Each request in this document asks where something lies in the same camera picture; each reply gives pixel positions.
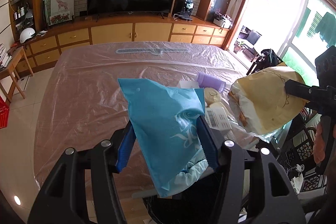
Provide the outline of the person's right hand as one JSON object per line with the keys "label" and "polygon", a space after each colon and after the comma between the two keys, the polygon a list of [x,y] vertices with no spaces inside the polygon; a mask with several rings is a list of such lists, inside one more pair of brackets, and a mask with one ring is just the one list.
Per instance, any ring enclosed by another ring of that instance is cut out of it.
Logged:
{"label": "person's right hand", "polygon": [[325,158],[325,142],[322,137],[322,124],[319,122],[316,128],[316,136],[313,145],[313,157],[316,164],[322,163]]}

